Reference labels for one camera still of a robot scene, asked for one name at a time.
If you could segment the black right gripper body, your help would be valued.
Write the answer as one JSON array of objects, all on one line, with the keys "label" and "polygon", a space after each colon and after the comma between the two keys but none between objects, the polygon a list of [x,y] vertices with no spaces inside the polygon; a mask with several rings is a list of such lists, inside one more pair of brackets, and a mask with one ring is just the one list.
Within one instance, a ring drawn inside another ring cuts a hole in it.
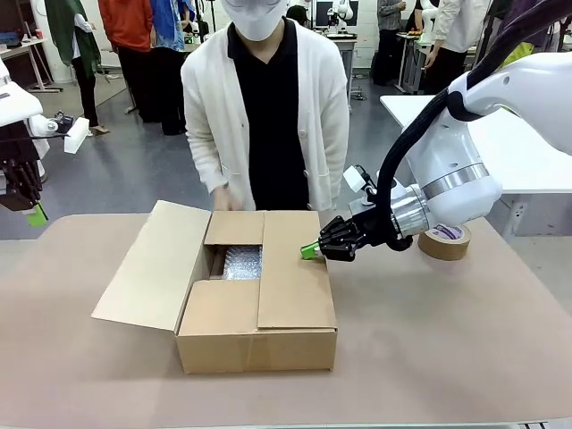
[{"label": "black right gripper body", "polygon": [[351,222],[356,228],[356,239],[352,245],[354,250],[366,245],[376,247],[382,244],[392,250],[398,249],[398,233],[389,208],[369,208],[352,215]]}]

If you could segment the person's right hand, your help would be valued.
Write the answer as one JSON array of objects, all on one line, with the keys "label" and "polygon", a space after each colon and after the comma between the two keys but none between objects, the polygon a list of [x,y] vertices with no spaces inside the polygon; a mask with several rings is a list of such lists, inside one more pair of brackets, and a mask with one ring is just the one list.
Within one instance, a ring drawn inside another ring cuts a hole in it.
[{"label": "person's right hand", "polygon": [[236,199],[227,184],[219,186],[210,193],[214,211],[240,211],[241,202]]}]

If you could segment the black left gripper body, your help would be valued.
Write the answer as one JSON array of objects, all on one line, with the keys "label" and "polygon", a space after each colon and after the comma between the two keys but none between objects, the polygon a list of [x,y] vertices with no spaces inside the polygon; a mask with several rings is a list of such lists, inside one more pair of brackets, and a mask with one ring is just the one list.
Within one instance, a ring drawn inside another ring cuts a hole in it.
[{"label": "black left gripper body", "polygon": [[35,147],[26,129],[1,129],[1,166],[34,160]]}]

